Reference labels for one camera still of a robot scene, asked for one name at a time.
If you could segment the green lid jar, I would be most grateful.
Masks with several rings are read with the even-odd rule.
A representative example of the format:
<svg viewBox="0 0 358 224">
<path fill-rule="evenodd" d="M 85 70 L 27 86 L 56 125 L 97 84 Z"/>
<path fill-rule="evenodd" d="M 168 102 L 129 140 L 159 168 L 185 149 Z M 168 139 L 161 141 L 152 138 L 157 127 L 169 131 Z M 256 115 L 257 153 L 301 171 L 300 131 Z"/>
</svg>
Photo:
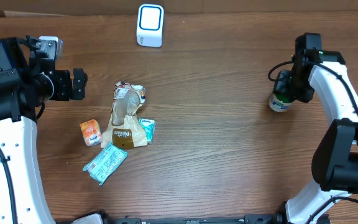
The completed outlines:
<svg viewBox="0 0 358 224">
<path fill-rule="evenodd" d="M 273 92 L 268 99 L 268 104 L 276 112 L 285 112 L 293 104 L 293 100 L 283 94 Z"/>
</svg>

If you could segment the orange Kleenex tissue pack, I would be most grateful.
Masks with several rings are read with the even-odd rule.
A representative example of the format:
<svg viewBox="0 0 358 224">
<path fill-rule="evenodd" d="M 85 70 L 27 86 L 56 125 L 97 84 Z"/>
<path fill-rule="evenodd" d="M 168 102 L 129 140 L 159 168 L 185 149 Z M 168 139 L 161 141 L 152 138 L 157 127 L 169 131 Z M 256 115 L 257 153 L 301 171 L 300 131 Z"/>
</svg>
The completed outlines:
<svg viewBox="0 0 358 224">
<path fill-rule="evenodd" d="M 81 123 L 80 129 L 87 146 L 95 146 L 102 142 L 100 127 L 95 119 Z"/>
</svg>

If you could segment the beige Pantree bread bag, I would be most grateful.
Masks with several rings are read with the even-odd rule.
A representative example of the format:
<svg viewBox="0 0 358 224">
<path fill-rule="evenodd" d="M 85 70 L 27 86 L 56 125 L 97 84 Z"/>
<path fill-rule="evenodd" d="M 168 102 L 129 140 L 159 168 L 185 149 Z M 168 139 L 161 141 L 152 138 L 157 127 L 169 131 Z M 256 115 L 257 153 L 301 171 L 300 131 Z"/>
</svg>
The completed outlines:
<svg viewBox="0 0 358 224">
<path fill-rule="evenodd" d="M 101 147 L 108 143 L 119 149 L 148 145 L 147 135 L 137 118 L 137 110 L 145 103 L 145 88 L 127 82 L 117 82 L 107 129 L 102 133 Z"/>
</svg>

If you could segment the teal Kleenex tissue pack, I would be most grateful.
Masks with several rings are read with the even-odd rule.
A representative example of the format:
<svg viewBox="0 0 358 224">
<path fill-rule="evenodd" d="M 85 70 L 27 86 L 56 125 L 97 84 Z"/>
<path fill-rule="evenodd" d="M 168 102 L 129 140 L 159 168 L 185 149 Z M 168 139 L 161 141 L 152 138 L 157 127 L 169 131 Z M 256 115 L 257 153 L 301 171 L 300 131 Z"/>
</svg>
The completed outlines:
<svg viewBox="0 0 358 224">
<path fill-rule="evenodd" d="M 155 134 L 155 126 L 156 126 L 155 120 L 140 118 L 139 124 L 141 125 L 142 129 L 146 133 L 147 142 L 149 144 L 152 144 Z"/>
</svg>

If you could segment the teal wet wipes pack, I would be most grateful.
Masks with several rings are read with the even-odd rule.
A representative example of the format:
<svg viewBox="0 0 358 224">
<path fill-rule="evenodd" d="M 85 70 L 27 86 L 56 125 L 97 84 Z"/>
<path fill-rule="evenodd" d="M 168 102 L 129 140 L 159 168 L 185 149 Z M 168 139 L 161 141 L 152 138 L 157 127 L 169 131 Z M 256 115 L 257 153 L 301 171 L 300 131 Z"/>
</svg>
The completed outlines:
<svg viewBox="0 0 358 224">
<path fill-rule="evenodd" d="M 83 172 L 88 172 L 89 176 L 102 186 L 108 177 L 125 161 L 127 155 L 126 151 L 108 143 L 91 162 L 84 166 Z"/>
</svg>

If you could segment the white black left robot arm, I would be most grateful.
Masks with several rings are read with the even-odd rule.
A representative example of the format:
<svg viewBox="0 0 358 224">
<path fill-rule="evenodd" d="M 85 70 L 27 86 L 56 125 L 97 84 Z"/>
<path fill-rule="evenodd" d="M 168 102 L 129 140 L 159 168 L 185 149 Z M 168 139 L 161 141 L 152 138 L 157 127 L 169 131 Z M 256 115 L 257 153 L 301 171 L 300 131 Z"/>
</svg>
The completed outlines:
<svg viewBox="0 0 358 224">
<path fill-rule="evenodd" d="M 57 70 L 54 36 L 0 39 L 0 223 L 53 223 L 37 159 L 37 121 L 49 100 L 82 100 L 86 73 Z"/>
</svg>

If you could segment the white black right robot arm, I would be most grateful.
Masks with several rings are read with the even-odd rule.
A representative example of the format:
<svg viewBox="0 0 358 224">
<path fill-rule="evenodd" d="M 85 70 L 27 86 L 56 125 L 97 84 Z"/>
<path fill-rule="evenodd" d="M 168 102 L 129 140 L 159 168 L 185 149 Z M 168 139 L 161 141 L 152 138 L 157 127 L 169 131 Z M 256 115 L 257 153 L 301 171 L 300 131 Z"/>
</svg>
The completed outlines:
<svg viewBox="0 0 358 224">
<path fill-rule="evenodd" d="M 295 39 L 295 53 L 280 70 L 268 100 L 284 112 L 294 101 L 318 95 L 329 128 L 311 162 L 312 179 L 266 223 L 329 223 L 327 211 L 340 201 L 358 203 L 358 96 L 340 52 L 323 50 L 321 35 L 306 32 Z"/>
</svg>

